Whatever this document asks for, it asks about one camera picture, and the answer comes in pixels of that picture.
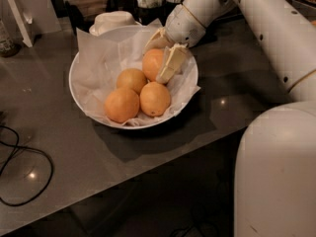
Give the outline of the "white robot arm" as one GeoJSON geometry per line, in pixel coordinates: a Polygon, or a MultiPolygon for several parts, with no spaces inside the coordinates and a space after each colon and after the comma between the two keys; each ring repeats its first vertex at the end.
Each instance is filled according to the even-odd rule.
{"type": "Polygon", "coordinates": [[[234,237],[316,237],[316,27],[285,0],[184,0],[148,47],[192,47],[239,8],[276,75],[238,148],[234,237]]]}

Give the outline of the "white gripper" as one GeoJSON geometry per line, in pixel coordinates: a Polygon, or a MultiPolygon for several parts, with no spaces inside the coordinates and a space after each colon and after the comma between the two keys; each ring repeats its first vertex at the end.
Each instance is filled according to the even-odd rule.
{"type": "Polygon", "coordinates": [[[167,84],[189,57],[188,47],[195,46],[204,35],[205,26],[184,5],[177,5],[169,14],[165,28],[159,28],[143,49],[143,53],[151,49],[164,50],[156,81],[167,84]]]}

